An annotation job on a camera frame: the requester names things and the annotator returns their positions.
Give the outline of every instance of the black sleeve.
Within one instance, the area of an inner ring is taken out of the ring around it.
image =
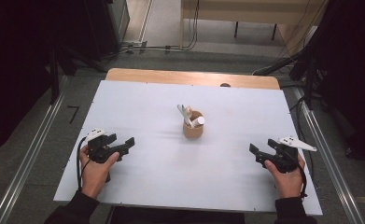
[[[66,206],[59,206],[46,219],[45,224],[74,223],[89,224],[90,216],[98,205],[98,201],[83,194],[80,191],[75,193],[74,198]]]
[[[274,224],[316,224],[316,219],[305,214],[301,198],[285,198],[275,201],[277,220]]]

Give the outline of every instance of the white table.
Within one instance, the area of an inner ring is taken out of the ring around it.
[[[177,104],[206,119],[204,134],[188,140]],[[273,212],[277,193],[267,170],[248,150],[274,154],[268,138],[296,136],[283,92],[176,84],[103,81],[77,143],[94,127],[136,145],[110,171],[98,200],[126,206]],[[76,150],[54,197],[68,202],[77,189]],[[307,214],[322,211],[307,168]]]

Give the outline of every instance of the hand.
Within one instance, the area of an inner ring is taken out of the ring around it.
[[[85,146],[80,150],[80,162],[82,169],[84,165],[88,162],[86,168],[84,168],[82,179],[82,193],[87,196],[97,199],[98,195],[104,187],[107,174],[112,167],[112,165],[118,160],[119,153],[113,153],[105,163],[97,163],[95,161],[90,161],[87,153],[89,152],[89,147]]]
[[[302,169],[304,169],[305,162],[300,154],[298,154],[298,162]],[[299,168],[292,172],[283,174],[277,170],[271,161],[265,161],[264,164],[274,177],[275,186],[280,198],[293,198],[301,196],[302,175]]]

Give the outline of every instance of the cup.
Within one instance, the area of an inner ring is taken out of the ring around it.
[[[203,114],[200,113],[200,111],[192,111],[190,120],[194,121],[199,117],[203,117]],[[183,134],[185,135],[186,138],[199,138],[200,136],[202,136],[203,134],[203,130],[204,130],[204,125],[203,124],[198,124],[195,127],[188,127],[188,125],[186,124],[185,120],[183,122]]]

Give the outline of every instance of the black object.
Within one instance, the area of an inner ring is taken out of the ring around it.
[[[238,21],[235,23],[234,38],[237,37],[237,31],[238,31]]]
[[[187,209],[161,209],[113,206],[108,223],[222,223],[244,224],[244,213],[219,211],[192,211]]]
[[[52,37],[49,35],[55,35],[57,42],[62,43],[62,46],[79,53],[78,59],[87,58],[100,62],[109,53],[119,51],[123,38],[120,33],[126,28],[124,24],[120,24],[119,18],[124,13],[125,1],[31,2],[30,12],[35,14],[37,26],[41,27],[44,35],[47,35],[47,38]]]
[[[21,2],[0,1],[0,146],[52,82],[46,44]]]
[[[275,31],[277,30],[277,24],[274,25],[273,28],[273,35],[272,35],[272,40],[274,40],[274,36],[275,36]]]
[[[266,168],[264,162],[267,160],[271,161],[281,173],[291,172],[298,167],[297,148],[282,145],[275,142],[273,139],[269,139],[267,145],[275,149],[275,155],[261,152],[252,144],[249,146],[249,151],[256,156],[256,161],[261,163],[263,168]]]
[[[89,141],[88,143],[89,158],[92,161],[98,163],[104,163],[113,153],[118,152],[119,153],[118,161],[121,161],[124,155],[129,154],[129,149],[130,147],[133,147],[135,145],[135,141],[134,138],[132,137],[122,145],[109,147],[108,145],[113,143],[116,140],[116,138],[117,138],[116,134],[113,133],[109,136],[101,135]],[[109,181],[110,181],[110,174],[108,173],[105,182],[107,183]]]
[[[330,105],[346,147],[361,159],[365,158],[365,1],[357,1],[354,10],[337,19],[318,54],[327,74],[317,91]]]

